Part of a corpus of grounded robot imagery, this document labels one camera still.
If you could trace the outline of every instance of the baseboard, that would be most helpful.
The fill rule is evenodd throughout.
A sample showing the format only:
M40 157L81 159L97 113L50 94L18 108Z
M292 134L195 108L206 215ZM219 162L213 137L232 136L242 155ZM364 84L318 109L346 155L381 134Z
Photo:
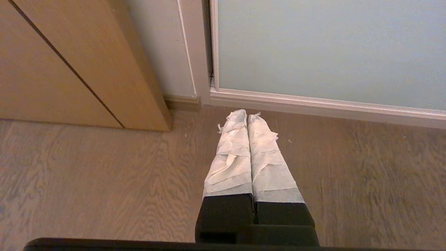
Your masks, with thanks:
M211 105L446 129L446 111L211 88Z
M200 110L200 97L187 97L177 95L163 95L167 108L170 110L192 111Z

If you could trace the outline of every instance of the wooden floor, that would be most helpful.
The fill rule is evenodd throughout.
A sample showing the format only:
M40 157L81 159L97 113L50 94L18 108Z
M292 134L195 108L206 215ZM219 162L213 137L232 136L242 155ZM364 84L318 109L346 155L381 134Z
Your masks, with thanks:
M174 112L170 133L0 120L0 250L38 237L193 242L229 112ZM262 117L323 246L446 249L446 130Z

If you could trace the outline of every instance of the white wall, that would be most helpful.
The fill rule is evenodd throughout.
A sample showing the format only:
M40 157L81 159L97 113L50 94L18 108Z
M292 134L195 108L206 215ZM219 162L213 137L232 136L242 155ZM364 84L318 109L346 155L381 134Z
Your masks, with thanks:
M127 0L163 94L195 96L176 0Z
M444 0L219 0L221 88L446 110Z

